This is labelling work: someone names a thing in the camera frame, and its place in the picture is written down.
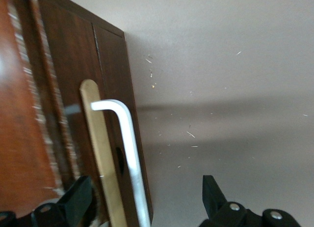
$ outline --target black clamp jaw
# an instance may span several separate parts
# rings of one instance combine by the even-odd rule
[[[203,203],[209,219],[199,227],[301,227],[285,211],[267,209],[259,216],[237,202],[227,202],[211,175],[203,176]]]
[[[91,178],[81,176],[57,203],[40,205],[18,219],[12,211],[0,212],[0,227],[76,227],[91,202]]]

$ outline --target reddish wood surface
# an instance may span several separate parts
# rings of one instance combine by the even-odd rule
[[[23,30],[23,38],[26,46],[26,54],[30,62],[30,68],[34,83],[36,84],[40,104],[46,121],[47,133],[52,140],[52,150],[58,164],[58,170],[65,190],[74,182],[74,174],[67,153],[67,143],[60,128],[60,115],[58,106],[53,96],[54,89],[50,84],[45,64],[46,55],[43,51],[44,43],[41,41],[39,28],[33,15],[34,13],[28,0],[10,0],[14,5],[19,24]]]
[[[46,54],[52,56],[79,169],[82,174],[90,175],[97,187],[104,221],[108,214],[79,93],[85,79],[97,82],[104,92],[92,25],[51,2],[38,0],[38,3],[50,50]]]
[[[0,211],[20,217],[57,194],[7,5],[0,0]]]
[[[101,26],[102,28],[105,28],[106,30],[108,30],[108,31],[110,31],[116,35],[119,35],[119,36],[124,35],[123,31],[120,30],[119,28],[117,28],[117,27],[113,26],[112,24],[104,21],[100,17],[96,16],[95,14],[86,10],[85,8],[77,5],[76,3],[73,3],[70,0],[46,0],[46,1],[57,3],[58,6],[63,7],[65,9],[67,9],[68,11],[73,12],[76,15],[79,15],[81,18],[84,18],[84,19],[86,19],[92,23],[95,23],[95,24]]]
[[[137,148],[140,156],[140,163],[142,167],[142,174],[146,189],[146,197],[152,219],[153,209],[151,204],[144,154],[142,149],[141,137],[135,108],[133,87],[131,82],[131,73],[125,40],[123,37],[115,35],[97,25],[93,26],[95,30],[95,36],[97,39],[106,96],[108,98],[117,99],[125,103],[132,115]],[[123,162],[125,164],[124,167],[127,170],[119,121],[114,113],[110,113],[110,116],[113,125],[113,131],[115,134],[114,136],[115,143],[117,147],[121,148],[123,152]],[[131,187],[129,172],[124,172],[123,174],[120,173],[118,174],[118,176],[120,181],[120,187],[122,190],[122,199],[124,201],[125,208],[130,210],[129,212],[126,212],[128,224],[130,226],[137,226],[138,222],[136,216],[132,215],[135,212],[135,205],[134,199],[130,198],[132,197],[132,192],[129,189],[129,187]]]

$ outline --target silver bolt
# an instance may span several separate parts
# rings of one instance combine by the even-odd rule
[[[6,213],[0,214],[0,221],[5,220],[7,217],[8,217],[8,214],[6,214]]]
[[[283,218],[283,216],[279,212],[277,212],[277,211],[272,211],[270,213],[270,215],[271,215],[272,218],[274,218],[276,220],[281,220]]]
[[[40,212],[41,213],[44,213],[46,211],[49,211],[51,209],[51,206],[48,204],[48,205],[45,205],[43,208],[40,209]]]
[[[233,210],[233,211],[238,211],[238,210],[240,210],[239,205],[238,205],[238,204],[235,204],[235,203],[231,203],[229,207],[230,207],[231,210]]]

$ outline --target white wall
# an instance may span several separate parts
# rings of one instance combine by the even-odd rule
[[[73,1],[126,33],[155,227],[206,217],[202,174],[313,226],[314,0]]]

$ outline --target metal rivet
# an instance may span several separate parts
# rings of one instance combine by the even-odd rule
[[[277,211],[272,211],[270,213],[270,215],[271,215],[272,218],[274,218],[276,220],[281,220],[283,218],[283,216],[279,212],[277,212]]]
[[[1,213],[1,214],[0,214],[0,221],[5,220],[7,217],[8,217],[8,214],[7,214],[7,213]]]
[[[43,212],[49,211],[50,209],[51,209],[50,205],[45,205],[43,208],[40,209],[40,212],[43,213]]]
[[[238,205],[238,204],[235,204],[235,203],[231,203],[229,207],[230,207],[231,210],[233,210],[233,211],[238,211],[238,210],[240,210],[239,205]]]

